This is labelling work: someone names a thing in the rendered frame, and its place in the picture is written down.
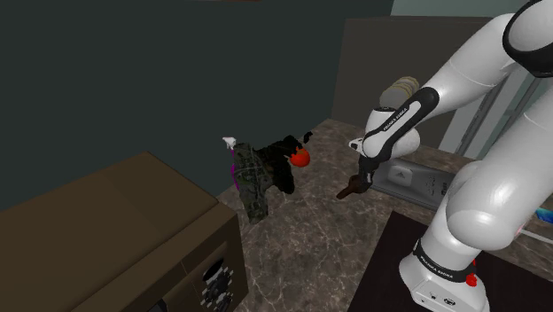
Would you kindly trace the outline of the brown stick-shaped object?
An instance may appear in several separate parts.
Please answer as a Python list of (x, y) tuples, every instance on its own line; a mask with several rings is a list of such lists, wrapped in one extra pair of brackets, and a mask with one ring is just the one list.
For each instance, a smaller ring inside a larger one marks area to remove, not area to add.
[(347, 186), (336, 195), (336, 198), (343, 199), (351, 193), (360, 193), (361, 190), (362, 179), (358, 175), (352, 175), (348, 180)]

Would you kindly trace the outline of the grey flat appliance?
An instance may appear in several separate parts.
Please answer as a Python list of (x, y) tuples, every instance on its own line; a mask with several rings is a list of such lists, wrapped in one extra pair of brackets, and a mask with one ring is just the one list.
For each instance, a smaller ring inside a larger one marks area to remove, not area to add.
[(371, 188), (437, 211), (455, 176), (415, 162), (392, 159), (379, 166)]

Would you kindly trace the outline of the red tomato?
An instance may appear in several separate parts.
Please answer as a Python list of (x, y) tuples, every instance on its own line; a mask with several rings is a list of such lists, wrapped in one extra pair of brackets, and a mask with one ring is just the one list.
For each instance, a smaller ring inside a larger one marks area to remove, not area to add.
[(298, 168), (304, 168), (310, 163), (310, 154), (305, 148), (297, 148), (289, 157), (289, 161)]

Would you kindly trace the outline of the black jagged figure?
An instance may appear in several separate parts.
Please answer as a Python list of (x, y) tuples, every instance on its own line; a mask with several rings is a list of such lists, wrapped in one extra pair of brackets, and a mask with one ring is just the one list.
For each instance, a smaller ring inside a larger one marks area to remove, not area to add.
[(273, 184), (287, 194), (293, 194), (295, 191), (292, 163), (289, 161), (289, 157), (295, 153), (297, 148), (305, 147), (297, 138), (289, 135), (255, 151), (268, 170)]

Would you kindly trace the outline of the dark robot stand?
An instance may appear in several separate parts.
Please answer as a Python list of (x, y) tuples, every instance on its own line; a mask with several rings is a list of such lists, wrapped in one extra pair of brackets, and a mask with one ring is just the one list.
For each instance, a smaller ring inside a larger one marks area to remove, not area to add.
[[(399, 264), (427, 226), (393, 211), (347, 312), (431, 312), (416, 304)], [(491, 312), (553, 312), (553, 283), (492, 254), (476, 258)]]

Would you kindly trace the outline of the grey framed window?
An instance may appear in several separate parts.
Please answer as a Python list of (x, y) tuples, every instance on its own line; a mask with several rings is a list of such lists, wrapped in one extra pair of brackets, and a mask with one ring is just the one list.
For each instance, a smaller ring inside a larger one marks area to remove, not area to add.
[(439, 149), (480, 160), (506, 129), (548, 88), (548, 82), (516, 69), (484, 96), (455, 111)]

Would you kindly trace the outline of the purple spray bottle white nozzle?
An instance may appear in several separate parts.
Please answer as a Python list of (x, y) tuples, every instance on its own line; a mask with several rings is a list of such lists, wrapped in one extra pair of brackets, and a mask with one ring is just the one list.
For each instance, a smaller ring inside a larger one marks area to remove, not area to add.
[[(222, 140), (225, 142), (226, 144), (226, 147), (230, 150), (230, 153), (232, 155), (232, 157), (235, 157), (235, 151), (234, 151), (234, 147), (235, 145), (237, 144), (237, 139), (233, 136), (224, 136), (222, 138)], [(238, 181), (235, 177), (235, 170), (236, 170), (236, 164), (235, 163), (232, 163), (231, 165), (231, 177), (233, 179), (233, 182), (235, 184), (235, 187), (237, 190), (239, 190), (239, 185), (238, 185)]]

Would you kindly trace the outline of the brown box appliance with dial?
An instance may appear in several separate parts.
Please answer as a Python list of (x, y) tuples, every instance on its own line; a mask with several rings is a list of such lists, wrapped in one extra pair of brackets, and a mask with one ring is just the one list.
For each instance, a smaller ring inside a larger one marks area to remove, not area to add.
[(0, 212), (0, 312), (234, 312), (237, 214), (144, 152)]

